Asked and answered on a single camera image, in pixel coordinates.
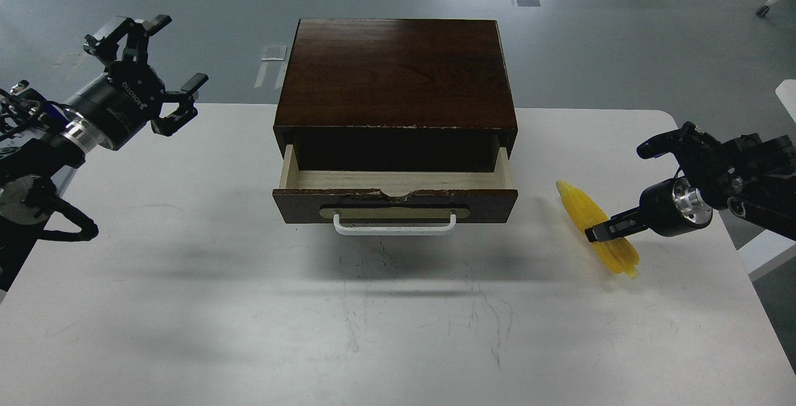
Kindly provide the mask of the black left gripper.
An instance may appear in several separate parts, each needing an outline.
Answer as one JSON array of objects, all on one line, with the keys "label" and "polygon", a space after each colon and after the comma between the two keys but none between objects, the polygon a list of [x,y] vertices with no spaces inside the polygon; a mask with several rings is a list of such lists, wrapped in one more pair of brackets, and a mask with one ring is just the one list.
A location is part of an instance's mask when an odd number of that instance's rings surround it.
[{"label": "black left gripper", "polygon": [[[121,149],[147,122],[154,134],[171,137],[196,118],[197,91],[210,77],[196,73],[178,91],[165,92],[164,83],[148,66],[150,38],[171,21],[165,14],[150,20],[125,17],[110,20],[83,38],[83,51],[110,67],[69,97],[65,105],[99,129],[103,147]],[[163,103],[176,103],[177,108],[157,117]]]}]

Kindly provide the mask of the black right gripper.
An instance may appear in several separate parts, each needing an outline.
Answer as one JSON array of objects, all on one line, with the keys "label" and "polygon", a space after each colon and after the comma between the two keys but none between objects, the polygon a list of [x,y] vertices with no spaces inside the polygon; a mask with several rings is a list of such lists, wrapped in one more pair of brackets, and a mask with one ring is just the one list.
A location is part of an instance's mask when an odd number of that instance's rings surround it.
[{"label": "black right gripper", "polygon": [[661,236],[674,237],[707,228],[711,220],[713,208],[703,200],[699,188],[691,186],[685,177],[671,178],[646,188],[639,208],[586,228],[585,236],[589,242],[609,242],[649,228]]}]

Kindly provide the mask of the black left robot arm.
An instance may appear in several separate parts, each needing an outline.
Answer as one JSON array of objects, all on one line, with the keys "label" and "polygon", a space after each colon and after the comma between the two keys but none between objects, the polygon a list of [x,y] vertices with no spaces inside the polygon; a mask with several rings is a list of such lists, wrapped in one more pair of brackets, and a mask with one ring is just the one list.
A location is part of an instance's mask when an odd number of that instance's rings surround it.
[{"label": "black left robot arm", "polygon": [[197,73],[169,91],[149,63],[150,39],[171,22],[122,18],[86,35],[83,51],[103,71],[65,102],[21,80],[2,91],[2,293],[11,289],[38,241],[87,242],[96,222],[63,199],[74,171],[97,147],[118,150],[150,125],[174,135],[197,116]]}]

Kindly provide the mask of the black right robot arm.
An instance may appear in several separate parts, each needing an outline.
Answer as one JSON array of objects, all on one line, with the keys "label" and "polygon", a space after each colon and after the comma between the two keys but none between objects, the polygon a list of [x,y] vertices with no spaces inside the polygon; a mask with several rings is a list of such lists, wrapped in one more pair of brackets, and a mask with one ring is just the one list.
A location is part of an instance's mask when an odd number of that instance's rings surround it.
[{"label": "black right robot arm", "polygon": [[757,134],[720,142],[692,122],[637,146],[641,159],[672,154],[682,176],[646,188],[633,210],[585,228],[589,242],[640,231],[673,237],[707,228],[713,212],[729,210],[788,239],[795,238],[795,157],[789,137]]}]

